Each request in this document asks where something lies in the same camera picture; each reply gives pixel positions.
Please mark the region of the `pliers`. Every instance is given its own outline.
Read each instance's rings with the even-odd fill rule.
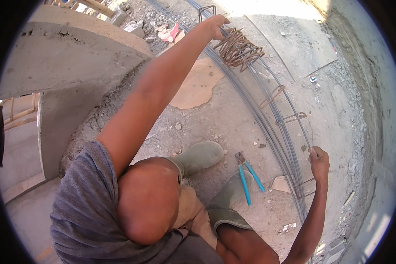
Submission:
[[[260,179],[258,178],[257,174],[255,174],[255,171],[252,168],[251,164],[247,160],[245,160],[244,153],[242,151],[240,151],[235,154],[235,157],[238,159],[239,175],[241,176],[242,186],[244,187],[244,191],[245,191],[245,197],[247,199],[248,205],[251,205],[251,198],[249,197],[248,186],[247,186],[247,182],[245,180],[245,175],[244,175],[244,168],[242,166],[243,164],[245,164],[245,166],[248,168],[248,171],[254,177],[255,181],[257,182],[258,186],[260,187],[260,190],[262,192],[265,192],[266,190],[264,189],[264,186],[261,183]]]

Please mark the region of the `hand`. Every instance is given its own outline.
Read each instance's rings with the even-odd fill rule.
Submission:
[[[330,158],[327,152],[319,147],[310,147],[308,152],[310,153],[308,161],[311,163],[311,171],[315,178],[315,182],[321,184],[322,187],[327,187],[328,169],[330,168]]]
[[[222,32],[220,31],[220,27],[223,24],[230,24],[229,19],[225,18],[222,15],[215,15],[212,17],[207,18],[202,22],[203,25],[207,27],[207,32],[210,32],[211,39],[214,40],[223,40],[225,37],[223,36]]]

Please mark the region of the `rubber boot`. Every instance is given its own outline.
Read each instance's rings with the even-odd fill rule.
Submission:
[[[224,157],[222,146],[216,142],[200,142],[175,157],[164,157],[177,167],[179,183],[182,179],[201,169],[209,168]]]
[[[254,178],[252,174],[246,170],[244,170],[244,175],[249,190],[254,182]],[[217,237],[217,227],[221,224],[231,224],[242,229],[253,230],[245,219],[243,219],[237,211],[231,208],[234,202],[244,196],[245,192],[241,177],[239,175],[239,171],[237,171],[229,178],[229,180],[227,180],[216,196],[211,199],[207,207],[211,227]]]

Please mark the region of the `gray t-shirt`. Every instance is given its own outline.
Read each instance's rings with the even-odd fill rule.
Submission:
[[[63,263],[223,263],[199,235],[173,229],[137,245],[119,228],[116,174],[105,147],[85,146],[66,172],[50,214],[54,249]]]

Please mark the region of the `worker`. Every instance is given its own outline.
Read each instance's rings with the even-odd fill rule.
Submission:
[[[63,263],[279,263],[276,252],[231,208],[244,196],[234,173],[207,206],[182,179],[224,156],[201,142],[175,157],[130,165],[204,47],[222,40],[222,15],[206,19],[153,61],[95,141],[62,179],[51,236]],[[305,263],[323,231],[329,157],[309,149],[316,189],[308,216],[284,263]],[[252,176],[245,173],[248,186]]]

